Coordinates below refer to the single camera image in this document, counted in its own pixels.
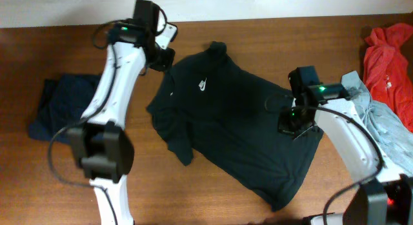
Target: brown wooden surface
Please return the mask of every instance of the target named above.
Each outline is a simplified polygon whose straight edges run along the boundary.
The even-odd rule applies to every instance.
[[[264,19],[177,23],[171,47],[176,61],[223,41],[242,69],[288,88],[287,74],[315,65],[321,80],[335,83],[361,70],[362,37],[371,27],[413,23],[412,15]],[[95,26],[0,30],[0,224],[99,224],[94,192],[59,184],[48,171],[46,142],[27,137],[43,81],[62,73],[100,73],[106,53],[90,44]],[[402,52],[412,60],[413,42]],[[135,146],[128,177],[130,211],[136,224],[246,224],[265,218],[301,218],[321,213],[325,201],[350,178],[324,137],[294,200],[272,213],[270,206],[200,153],[184,167],[166,150],[145,112],[162,73],[150,71],[136,84],[127,117]],[[56,145],[55,163],[71,179],[82,179],[67,146]],[[343,211],[350,196],[332,205]]]

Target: red cloth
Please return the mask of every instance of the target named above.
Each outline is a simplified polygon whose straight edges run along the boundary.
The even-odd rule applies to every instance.
[[[374,100],[387,104],[406,128],[413,132],[413,86],[407,76],[407,60],[400,46],[413,34],[413,26],[395,24],[375,28],[365,41],[363,82]]]

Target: white wall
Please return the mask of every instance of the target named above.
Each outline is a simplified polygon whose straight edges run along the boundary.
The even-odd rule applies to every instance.
[[[152,0],[170,21],[395,14],[413,0]],[[0,0],[0,27],[99,24],[131,17],[134,0]]]

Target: white logo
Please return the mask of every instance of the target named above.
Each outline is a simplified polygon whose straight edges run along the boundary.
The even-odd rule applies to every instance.
[[[199,86],[199,89],[201,89],[201,91],[204,91],[206,85],[207,85],[207,78],[205,77],[205,81],[202,80],[202,81],[199,83],[198,86]]]

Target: folded cloth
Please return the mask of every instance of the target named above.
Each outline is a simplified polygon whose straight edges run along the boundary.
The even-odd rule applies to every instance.
[[[61,128],[80,119],[92,100],[101,76],[65,74],[59,81],[45,80],[37,118],[28,127],[32,139],[49,141]],[[68,144],[64,135],[57,141]]]
[[[360,119],[380,148],[407,175],[413,176],[413,133],[386,104],[372,100],[356,71],[344,75],[341,84],[349,92]]]
[[[277,131],[278,113],[292,94],[241,70],[224,43],[177,63],[147,107],[168,149],[190,164],[192,148],[266,200],[274,211],[286,206],[307,174],[323,132],[293,140]]]
[[[374,100],[385,103],[413,132],[413,85],[400,46],[413,34],[413,26],[395,24],[375,28],[365,40],[371,46],[364,58],[363,82]]]

